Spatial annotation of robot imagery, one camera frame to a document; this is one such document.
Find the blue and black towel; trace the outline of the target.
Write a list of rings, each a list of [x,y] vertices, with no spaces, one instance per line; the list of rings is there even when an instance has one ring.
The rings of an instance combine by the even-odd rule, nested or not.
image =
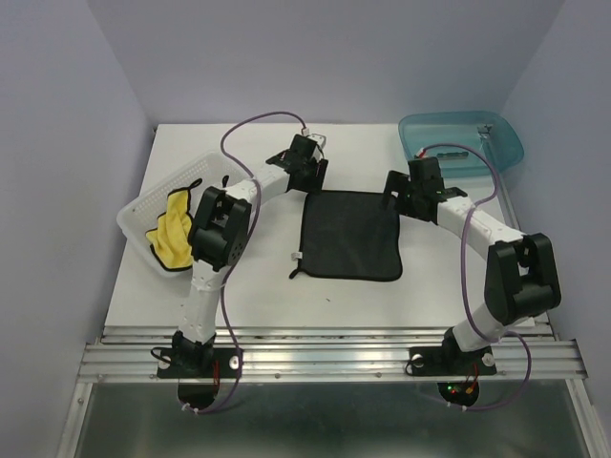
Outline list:
[[[329,280],[390,282],[401,278],[400,217],[382,195],[323,191],[305,198],[297,262],[289,274]]]

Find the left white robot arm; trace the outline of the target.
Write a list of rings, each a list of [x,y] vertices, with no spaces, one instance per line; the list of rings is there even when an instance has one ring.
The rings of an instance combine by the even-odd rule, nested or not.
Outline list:
[[[247,246],[261,206],[291,190],[321,191],[328,165],[326,142],[323,135],[297,134],[286,150],[267,159],[258,172],[249,172],[229,187],[211,186],[203,192],[188,235],[192,280],[172,338],[171,364],[193,376],[211,368],[221,289]]]

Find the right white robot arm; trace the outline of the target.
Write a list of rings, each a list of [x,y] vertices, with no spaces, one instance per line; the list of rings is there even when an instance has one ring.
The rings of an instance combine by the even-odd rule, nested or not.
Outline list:
[[[467,309],[439,346],[411,350],[413,376],[463,375],[482,363],[490,345],[515,323],[558,307],[561,292],[553,245],[541,234],[526,235],[481,210],[466,192],[446,186],[435,157],[410,161],[406,174],[390,171],[383,207],[431,222],[456,235],[460,250],[473,249],[486,262],[484,300]]]

